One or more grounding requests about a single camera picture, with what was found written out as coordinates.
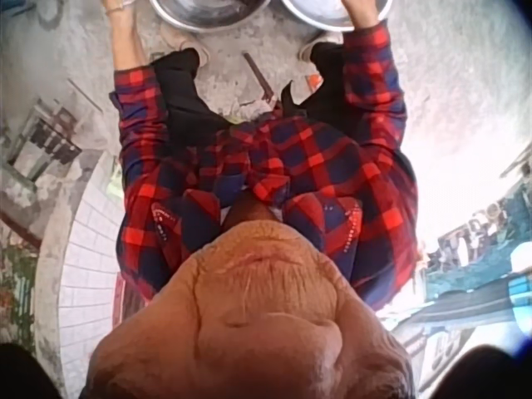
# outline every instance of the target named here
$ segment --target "wall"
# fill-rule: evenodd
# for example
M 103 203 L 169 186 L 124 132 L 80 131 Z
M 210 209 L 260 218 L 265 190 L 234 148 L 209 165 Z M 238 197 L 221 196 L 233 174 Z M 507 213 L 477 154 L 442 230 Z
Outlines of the wall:
M 116 278 L 116 237 L 124 210 L 106 195 L 113 157 L 104 152 L 86 186 L 71 227 L 59 294 L 59 339 L 65 388 L 70 398 L 82 389 L 90 355 L 112 329 Z

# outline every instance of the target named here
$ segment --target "black pants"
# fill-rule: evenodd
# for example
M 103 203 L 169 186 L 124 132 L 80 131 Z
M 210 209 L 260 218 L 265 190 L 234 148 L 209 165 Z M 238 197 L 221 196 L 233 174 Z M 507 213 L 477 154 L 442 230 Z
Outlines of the black pants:
M 347 131 L 347 121 L 352 124 L 353 110 L 347 108 L 344 100 L 342 46 L 319 43 L 313 49 L 311 60 L 324 82 L 298 108 L 305 110 L 309 118 Z M 200 58 L 196 50 L 172 52 L 152 65 L 168 108 L 168 128 L 174 148 L 208 145 L 214 133 L 231 126 L 198 96 L 194 79 Z

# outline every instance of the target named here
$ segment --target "ground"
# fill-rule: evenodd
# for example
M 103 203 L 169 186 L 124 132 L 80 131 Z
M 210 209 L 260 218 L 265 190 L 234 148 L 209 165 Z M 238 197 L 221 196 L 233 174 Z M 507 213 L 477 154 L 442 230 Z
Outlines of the ground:
M 140 31 L 149 52 L 165 50 L 158 18 L 140 0 Z M 504 194 L 498 175 L 530 140 L 530 32 L 511 2 L 395 0 L 389 18 L 410 120 L 404 152 L 420 186 L 419 234 L 427 240 L 462 224 Z M 242 51 L 249 51 L 275 91 L 313 68 L 296 60 L 315 30 L 279 4 L 247 25 L 202 36 L 213 53 L 199 74 L 199 93 L 228 114 L 261 89 Z M 97 0 L 40 0 L 37 10 L 2 21 L 2 112 L 12 128 L 34 98 L 65 99 L 71 78 L 102 109 L 77 137 L 84 148 L 119 150 L 109 27 Z

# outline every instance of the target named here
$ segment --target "metal basin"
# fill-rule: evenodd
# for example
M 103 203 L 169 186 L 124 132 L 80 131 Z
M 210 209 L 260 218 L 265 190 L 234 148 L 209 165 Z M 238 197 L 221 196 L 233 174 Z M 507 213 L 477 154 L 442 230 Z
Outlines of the metal basin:
M 290 12 L 302 21 L 324 31 L 350 32 L 354 29 L 342 0 L 283 0 Z M 379 19 L 390 12 L 393 0 L 377 0 Z
M 248 21 L 270 0 L 150 0 L 165 21 L 191 32 L 219 32 Z

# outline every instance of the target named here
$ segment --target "brick wall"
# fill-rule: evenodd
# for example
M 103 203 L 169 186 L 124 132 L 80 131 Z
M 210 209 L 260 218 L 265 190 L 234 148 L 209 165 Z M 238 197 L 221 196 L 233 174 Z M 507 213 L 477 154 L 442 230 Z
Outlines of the brick wall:
M 112 329 L 116 237 L 124 210 L 106 194 L 113 158 L 103 153 L 76 212 L 64 258 L 59 293 L 63 376 L 73 399 L 83 388 L 90 355 Z

